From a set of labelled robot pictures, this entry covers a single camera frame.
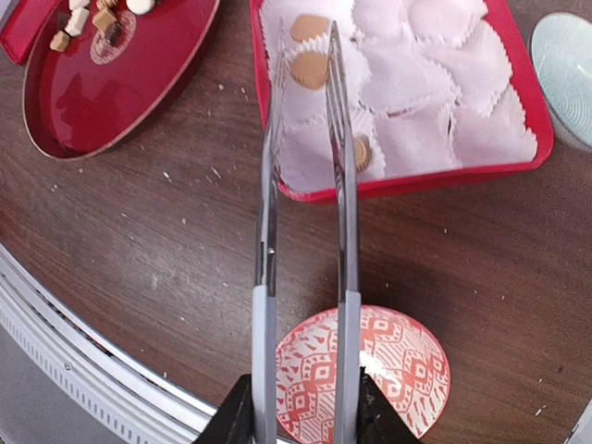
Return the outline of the metal serving tongs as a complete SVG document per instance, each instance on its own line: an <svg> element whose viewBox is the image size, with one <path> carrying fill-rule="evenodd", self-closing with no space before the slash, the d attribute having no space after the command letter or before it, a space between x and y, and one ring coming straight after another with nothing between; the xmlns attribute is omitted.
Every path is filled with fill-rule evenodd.
<svg viewBox="0 0 592 444"><path fill-rule="evenodd" d="M277 440L276 247L278 153L283 130L286 60L277 56L265 127L260 173L261 203L252 293L252 401L254 443ZM357 440L362 297L359 285L358 196L355 147L339 28L330 26L327 53L327 123L339 209L338 363L334 440Z"/></svg>

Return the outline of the tan round chocolate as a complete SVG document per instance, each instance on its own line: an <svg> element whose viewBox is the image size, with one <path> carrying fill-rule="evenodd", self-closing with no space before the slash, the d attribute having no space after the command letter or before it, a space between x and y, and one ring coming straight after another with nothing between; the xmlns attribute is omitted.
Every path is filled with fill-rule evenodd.
<svg viewBox="0 0 592 444"><path fill-rule="evenodd" d="M301 43L322 36L327 31L328 19L324 16L302 14L290 28L294 42Z"/></svg>
<svg viewBox="0 0 592 444"><path fill-rule="evenodd" d="M290 63L290 74L303 88L319 91L327 82L327 57L314 51L300 53Z"/></svg>
<svg viewBox="0 0 592 444"><path fill-rule="evenodd" d="M353 137L355 152L356 173L365 172L373 162L373 150L367 135L361 134Z"/></svg>

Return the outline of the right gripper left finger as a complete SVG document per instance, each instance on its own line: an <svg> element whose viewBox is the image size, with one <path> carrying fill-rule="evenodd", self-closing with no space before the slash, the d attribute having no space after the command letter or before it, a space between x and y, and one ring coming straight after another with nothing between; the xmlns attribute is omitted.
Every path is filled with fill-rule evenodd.
<svg viewBox="0 0 592 444"><path fill-rule="evenodd" d="M253 443L252 377L238 378L193 444Z"/></svg>

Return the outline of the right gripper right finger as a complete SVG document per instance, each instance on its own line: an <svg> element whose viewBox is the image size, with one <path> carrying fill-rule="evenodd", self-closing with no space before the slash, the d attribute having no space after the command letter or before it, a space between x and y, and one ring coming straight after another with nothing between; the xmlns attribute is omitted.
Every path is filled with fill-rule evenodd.
<svg viewBox="0 0 592 444"><path fill-rule="evenodd" d="M419 444L364 367L360 368L358 443Z"/></svg>

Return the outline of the white oval chocolate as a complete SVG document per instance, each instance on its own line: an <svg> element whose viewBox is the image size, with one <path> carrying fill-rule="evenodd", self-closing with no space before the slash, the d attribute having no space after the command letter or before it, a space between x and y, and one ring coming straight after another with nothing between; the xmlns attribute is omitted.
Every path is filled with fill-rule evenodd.
<svg viewBox="0 0 592 444"><path fill-rule="evenodd" d="M135 15L145 15L155 7L155 0L126 0L126 6Z"/></svg>

